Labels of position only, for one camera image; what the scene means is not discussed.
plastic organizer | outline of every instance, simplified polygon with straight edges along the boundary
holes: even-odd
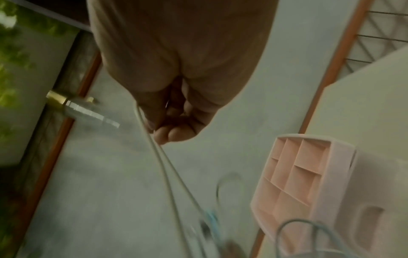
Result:
[[[273,241],[279,225],[292,218],[333,226],[354,153],[354,146],[334,139],[303,134],[278,137],[251,202],[265,234]],[[304,224],[289,225],[281,248],[286,254],[305,249],[309,233]]]

wooden strip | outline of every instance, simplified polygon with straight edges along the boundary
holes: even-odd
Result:
[[[341,71],[341,68],[345,62],[345,59],[349,55],[349,52],[354,44],[354,41],[357,38],[357,34],[364,23],[364,20],[367,16],[368,11],[370,10],[373,1],[374,0],[360,0],[360,2],[358,3],[354,11],[354,14],[346,30],[344,31],[343,36],[330,61],[330,64],[327,67],[323,79],[320,82],[319,87],[317,88],[317,91],[313,97],[313,100],[309,106],[309,109],[300,127],[299,133],[306,132],[306,129],[310,123],[310,120],[312,119],[313,113],[315,112],[315,109],[323,93],[324,88],[336,81]],[[256,258],[259,255],[259,251],[261,249],[264,238],[265,233],[261,229],[259,229],[255,238],[255,242],[252,246],[250,258]]]
[[[92,64],[88,69],[85,77],[82,79],[81,86],[77,91],[77,95],[80,97],[85,97],[87,92],[92,86],[99,68],[102,64],[102,59],[100,53],[97,53],[93,58]],[[40,202],[41,196],[43,195],[44,189],[50,179],[52,170],[58,160],[58,157],[61,153],[61,150],[65,144],[65,141],[68,137],[68,134],[74,124],[72,118],[66,118],[58,131],[54,145],[48,154],[48,157],[44,163],[44,166],[41,169],[40,176],[35,184],[33,192],[28,197],[25,207],[21,212],[21,224],[16,232],[16,243],[18,246],[23,242],[24,236],[27,232],[27,229],[30,225],[30,222],[34,216],[35,210],[37,209],[38,203]]]

gray floor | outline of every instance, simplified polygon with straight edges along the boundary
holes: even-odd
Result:
[[[238,172],[245,212],[224,227],[246,252],[257,227],[249,200],[275,137],[298,131],[356,0],[282,0],[265,53],[246,89],[193,140],[165,147],[198,201],[215,206],[215,184]],[[132,97],[101,70],[89,94],[120,114],[132,131],[111,134],[75,124],[27,234],[25,250],[43,258],[180,255],[157,166],[141,137]],[[176,197],[184,223],[197,214]],[[237,187],[223,198],[236,202]]]

pink plastic organizer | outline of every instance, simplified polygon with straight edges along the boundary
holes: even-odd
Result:
[[[279,225],[292,218],[333,226],[354,153],[354,146],[330,138],[303,134],[278,137],[251,202],[265,234],[273,241]],[[304,224],[289,225],[281,248],[287,254],[305,249],[308,234]]]

concrete floor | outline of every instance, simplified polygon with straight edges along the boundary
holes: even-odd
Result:
[[[205,208],[229,172],[247,185],[245,211],[228,214],[231,236],[249,253],[257,227],[249,200],[275,137],[296,133],[357,0],[281,1],[263,57],[246,89],[193,140],[165,151]],[[132,130],[111,134],[76,123],[27,233],[43,258],[182,257],[157,166],[141,137],[129,93],[101,70],[89,93]],[[192,205],[175,185],[186,225]],[[230,185],[222,198],[235,203]]]

